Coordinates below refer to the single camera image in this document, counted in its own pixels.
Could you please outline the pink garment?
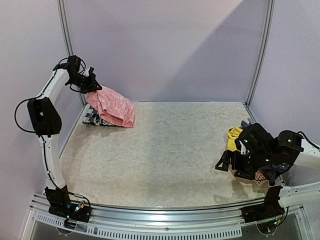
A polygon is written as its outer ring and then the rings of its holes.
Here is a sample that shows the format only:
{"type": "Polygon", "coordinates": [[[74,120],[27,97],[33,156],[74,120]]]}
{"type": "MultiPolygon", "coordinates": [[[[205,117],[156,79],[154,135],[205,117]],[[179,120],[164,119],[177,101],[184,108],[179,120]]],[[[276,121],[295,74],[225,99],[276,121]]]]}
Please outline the pink garment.
{"type": "Polygon", "coordinates": [[[102,86],[101,90],[87,93],[86,99],[102,120],[118,127],[135,127],[135,105],[120,93],[102,86]]]}

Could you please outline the black white checkered shirt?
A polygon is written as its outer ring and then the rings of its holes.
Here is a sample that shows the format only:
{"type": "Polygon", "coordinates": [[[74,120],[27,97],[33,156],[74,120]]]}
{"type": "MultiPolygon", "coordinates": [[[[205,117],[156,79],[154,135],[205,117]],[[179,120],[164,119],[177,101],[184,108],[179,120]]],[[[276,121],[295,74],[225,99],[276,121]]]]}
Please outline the black white checkered shirt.
{"type": "Polygon", "coordinates": [[[115,127],[114,124],[100,118],[99,113],[91,105],[86,110],[82,123],[88,126],[115,127]]]}

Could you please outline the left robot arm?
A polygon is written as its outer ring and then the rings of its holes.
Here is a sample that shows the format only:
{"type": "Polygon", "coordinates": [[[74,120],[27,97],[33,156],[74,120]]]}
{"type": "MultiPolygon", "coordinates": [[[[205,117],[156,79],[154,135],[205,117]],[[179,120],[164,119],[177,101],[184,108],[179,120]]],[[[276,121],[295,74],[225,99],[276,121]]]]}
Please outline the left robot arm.
{"type": "Polygon", "coordinates": [[[85,68],[82,59],[71,55],[62,59],[52,70],[52,75],[39,95],[27,101],[27,110],[33,132],[39,138],[42,149],[42,161],[45,172],[45,191],[49,196],[55,194],[70,195],[62,175],[59,160],[59,134],[62,119],[55,103],[65,86],[76,86],[72,91],[87,94],[102,89],[97,82],[94,68],[85,68]]]}

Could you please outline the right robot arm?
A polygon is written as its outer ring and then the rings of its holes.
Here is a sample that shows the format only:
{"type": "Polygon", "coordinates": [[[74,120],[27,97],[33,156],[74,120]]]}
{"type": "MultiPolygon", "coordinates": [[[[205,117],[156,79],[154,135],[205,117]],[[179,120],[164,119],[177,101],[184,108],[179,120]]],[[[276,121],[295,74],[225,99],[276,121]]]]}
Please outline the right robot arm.
{"type": "Polygon", "coordinates": [[[292,205],[319,199],[318,181],[298,186],[276,185],[276,179],[288,172],[297,160],[320,159],[319,145],[311,142],[302,131],[283,130],[273,137],[259,123],[254,123],[243,128],[232,142],[235,149],[225,150],[215,169],[225,172],[232,169],[235,177],[250,181],[262,172],[270,186],[263,203],[243,208],[244,214],[269,218],[284,213],[292,205]]]}

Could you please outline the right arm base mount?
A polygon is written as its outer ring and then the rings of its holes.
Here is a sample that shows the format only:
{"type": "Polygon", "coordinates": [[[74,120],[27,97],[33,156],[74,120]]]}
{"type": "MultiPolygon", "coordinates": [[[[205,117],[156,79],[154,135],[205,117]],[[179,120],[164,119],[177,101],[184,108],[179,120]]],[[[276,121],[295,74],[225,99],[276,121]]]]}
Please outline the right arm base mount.
{"type": "Polygon", "coordinates": [[[270,218],[275,218],[285,213],[285,209],[281,207],[280,191],[283,189],[282,186],[270,187],[264,197],[262,203],[242,207],[241,216],[245,223],[251,223],[270,218]]]}

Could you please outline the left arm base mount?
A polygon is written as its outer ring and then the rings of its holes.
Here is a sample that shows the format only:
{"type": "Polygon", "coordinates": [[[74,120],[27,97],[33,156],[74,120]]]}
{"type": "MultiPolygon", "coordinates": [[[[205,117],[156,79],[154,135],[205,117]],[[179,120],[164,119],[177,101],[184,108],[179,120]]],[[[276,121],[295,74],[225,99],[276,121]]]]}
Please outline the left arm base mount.
{"type": "Polygon", "coordinates": [[[46,199],[49,202],[49,213],[67,220],[88,223],[92,213],[91,202],[83,195],[70,192],[67,185],[44,189],[46,199]]]}

